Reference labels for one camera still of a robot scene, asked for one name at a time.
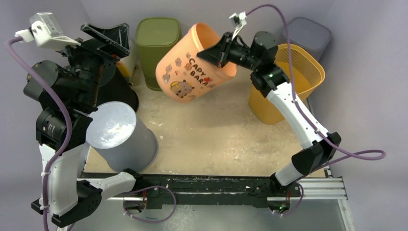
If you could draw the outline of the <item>black ribbed waste bin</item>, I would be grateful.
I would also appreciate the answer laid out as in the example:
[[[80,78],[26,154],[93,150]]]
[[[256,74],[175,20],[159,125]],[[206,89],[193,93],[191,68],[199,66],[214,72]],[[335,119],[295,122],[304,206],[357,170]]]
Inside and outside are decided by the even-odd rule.
[[[110,65],[104,68],[96,106],[113,101],[126,103],[135,112],[139,108],[139,98],[136,92],[130,87],[119,69],[115,65]]]

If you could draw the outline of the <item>olive green waste bin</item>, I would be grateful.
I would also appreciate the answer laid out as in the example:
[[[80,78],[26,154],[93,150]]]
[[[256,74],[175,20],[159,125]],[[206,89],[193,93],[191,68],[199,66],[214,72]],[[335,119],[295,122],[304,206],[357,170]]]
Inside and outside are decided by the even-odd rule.
[[[155,70],[163,56],[180,40],[180,22],[170,17],[145,18],[138,24],[135,42],[146,86],[160,91]]]

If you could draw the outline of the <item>orange smooth bucket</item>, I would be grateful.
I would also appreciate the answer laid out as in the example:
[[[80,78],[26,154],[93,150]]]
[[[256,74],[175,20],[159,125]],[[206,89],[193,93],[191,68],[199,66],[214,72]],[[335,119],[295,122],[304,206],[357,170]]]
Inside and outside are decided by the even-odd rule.
[[[235,77],[235,64],[218,68],[197,56],[198,52],[214,46],[220,39],[221,36],[209,25],[194,24],[156,65],[156,80],[163,93],[186,103]]]

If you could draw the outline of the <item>light grey smooth bucket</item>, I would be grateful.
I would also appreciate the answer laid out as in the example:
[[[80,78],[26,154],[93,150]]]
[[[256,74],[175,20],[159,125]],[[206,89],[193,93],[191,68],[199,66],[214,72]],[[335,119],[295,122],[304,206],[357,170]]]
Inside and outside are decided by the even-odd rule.
[[[115,172],[132,169],[141,172],[157,156],[159,144],[136,112],[123,102],[107,102],[89,114],[86,142]]]

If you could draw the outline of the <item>dark grey mesh bin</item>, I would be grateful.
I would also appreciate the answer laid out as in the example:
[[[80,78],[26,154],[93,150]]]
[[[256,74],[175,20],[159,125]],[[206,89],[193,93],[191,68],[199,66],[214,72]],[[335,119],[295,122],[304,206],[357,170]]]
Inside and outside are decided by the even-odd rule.
[[[332,32],[322,24],[305,17],[296,17],[287,24],[289,33],[282,29],[278,44],[284,44],[287,39],[307,51],[313,58],[319,61],[325,52]]]

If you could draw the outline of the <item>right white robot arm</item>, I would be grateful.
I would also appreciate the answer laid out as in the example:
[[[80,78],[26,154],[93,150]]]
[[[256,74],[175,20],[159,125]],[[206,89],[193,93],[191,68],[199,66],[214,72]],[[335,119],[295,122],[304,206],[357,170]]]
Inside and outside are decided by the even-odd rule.
[[[339,145],[341,137],[320,124],[293,91],[293,78],[288,78],[276,64],[277,52],[278,45],[269,32],[257,32],[251,46],[239,44],[231,32],[226,32],[215,45],[198,52],[197,57],[216,67],[234,63],[251,70],[252,85],[294,130],[302,150],[270,177],[271,185],[284,188],[330,161],[335,153],[331,144]]]

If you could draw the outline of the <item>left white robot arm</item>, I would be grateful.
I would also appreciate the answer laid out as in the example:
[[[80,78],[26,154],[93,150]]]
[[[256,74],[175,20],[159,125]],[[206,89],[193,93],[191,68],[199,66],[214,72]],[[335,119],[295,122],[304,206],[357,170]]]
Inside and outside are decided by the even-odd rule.
[[[103,71],[129,56],[129,26],[111,28],[81,26],[91,36],[86,41],[65,36],[56,26],[36,21],[16,32],[24,42],[54,50],[66,57],[68,67],[44,60],[27,70],[24,94],[40,103],[36,140],[42,158],[43,189],[32,208],[51,215],[52,223],[68,229],[91,215],[102,201],[102,190],[77,180],[78,160],[86,131],[97,110]]]

